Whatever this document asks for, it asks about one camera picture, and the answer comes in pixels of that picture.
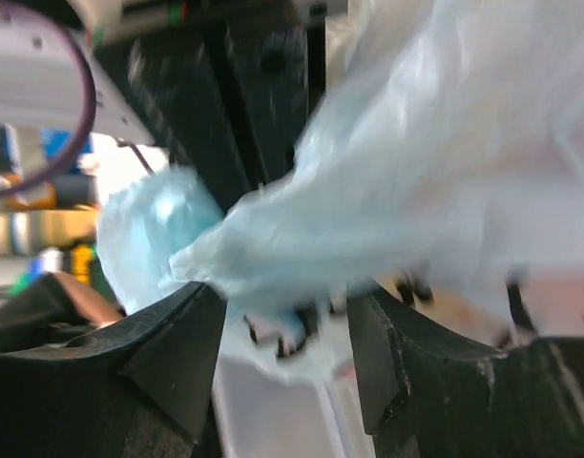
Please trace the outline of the light blue plastic bag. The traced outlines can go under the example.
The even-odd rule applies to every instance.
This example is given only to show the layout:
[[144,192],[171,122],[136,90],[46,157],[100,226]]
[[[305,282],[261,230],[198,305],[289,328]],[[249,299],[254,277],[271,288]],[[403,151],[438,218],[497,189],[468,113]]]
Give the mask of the light blue plastic bag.
[[203,281],[221,355],[320,380],[351,357],[327,311],[373,280],[434,287],[484,344],[584,336],[584,1],[382,1],[295,169],[221,217],[171,167],[111,196],[96,252],[128,314]]

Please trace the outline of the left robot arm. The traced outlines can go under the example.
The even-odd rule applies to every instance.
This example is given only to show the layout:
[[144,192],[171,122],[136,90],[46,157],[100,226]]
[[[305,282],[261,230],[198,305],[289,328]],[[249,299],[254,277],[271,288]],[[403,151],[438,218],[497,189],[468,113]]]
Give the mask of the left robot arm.
[[0,124],[38,197],[91,134],[161,148],[222,209],[287,174],[343,1],[0,1]]

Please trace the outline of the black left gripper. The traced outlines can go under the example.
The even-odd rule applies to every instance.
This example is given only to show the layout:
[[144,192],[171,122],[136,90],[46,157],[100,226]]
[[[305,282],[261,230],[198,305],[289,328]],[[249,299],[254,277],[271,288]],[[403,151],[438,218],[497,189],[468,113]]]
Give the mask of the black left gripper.
[[324,1],[152,1],[94,57],[156,145],[222,210],[286,175],[325,89]]

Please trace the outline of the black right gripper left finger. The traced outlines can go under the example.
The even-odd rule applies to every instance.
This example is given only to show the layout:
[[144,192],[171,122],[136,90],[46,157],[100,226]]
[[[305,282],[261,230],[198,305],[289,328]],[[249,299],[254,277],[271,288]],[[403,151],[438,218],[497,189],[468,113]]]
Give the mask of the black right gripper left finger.
[[0,344],[0,457],[188,457],[225,302],[188,283],[61,346]]

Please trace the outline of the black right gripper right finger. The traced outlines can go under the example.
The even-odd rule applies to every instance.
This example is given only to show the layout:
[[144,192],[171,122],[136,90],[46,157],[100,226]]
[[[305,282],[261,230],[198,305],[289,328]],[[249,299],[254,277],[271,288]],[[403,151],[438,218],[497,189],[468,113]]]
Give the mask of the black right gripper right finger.
[[584,457],[584,338],[500,351],[377,288],[348,302],[365,432],[380,457]]

